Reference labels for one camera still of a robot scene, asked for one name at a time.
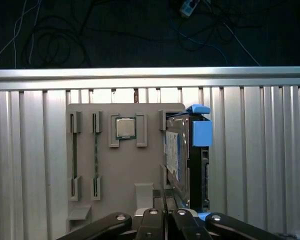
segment screw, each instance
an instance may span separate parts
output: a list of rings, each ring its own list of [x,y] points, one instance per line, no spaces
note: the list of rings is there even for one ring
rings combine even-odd
[[[150,214],[158,214],[158,211],[155,210],[155,209],[151,209],[151,210],[150,210]]]
[[[177,212],[179,215],[185,215],[186,214],[186,211],[185,210],[178,210]]]
[[[212,219],[215,220],[215,221],[220,221],[221,217],[219,215],[213,215]]]
[[[119,221],[122,221],[122,220],[125,220],[126,217],[124,215],[119,215],[119,216],[116,217],[116,219],[119,220]]]

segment aluminum rail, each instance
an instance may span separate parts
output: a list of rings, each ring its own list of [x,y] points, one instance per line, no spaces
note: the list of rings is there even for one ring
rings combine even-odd
[[[0,91],[286,85],[300,86],[300,67],[0,70]]]

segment power strip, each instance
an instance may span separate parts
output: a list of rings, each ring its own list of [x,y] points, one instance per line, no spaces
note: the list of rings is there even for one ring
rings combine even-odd
[[[185,0],[182,6],[180,7],[180,13],[182,17],[189,18],[196,9],[196,6],[199,2],[200,0]]]

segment metal frame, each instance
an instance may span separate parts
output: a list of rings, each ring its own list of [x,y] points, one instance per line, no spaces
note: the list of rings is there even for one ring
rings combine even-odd
[[[66,233],[66,106],[133,103],[135,89],[211,107],[212,211],[300,234],[300,67],[33,69],[0,70],[0,239]]]
[[[300,67],[0,70],[0,90],[9,91],[278,85],[300,85]]]

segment blue plastic tab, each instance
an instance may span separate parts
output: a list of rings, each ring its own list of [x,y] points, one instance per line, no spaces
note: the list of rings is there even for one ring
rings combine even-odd
[[[209,114],[210,108],[202,104],[193,104],[185,110],[189,114]]]
[[[210,214],[211,214],[211,212],[201,212],[201,213],[198,213],[198,216],[201,220],[205,221],[206,217],[209,216]]]
[[[209,147],[212,145],[212,122],[193,121],[193,141],[194,147]]]

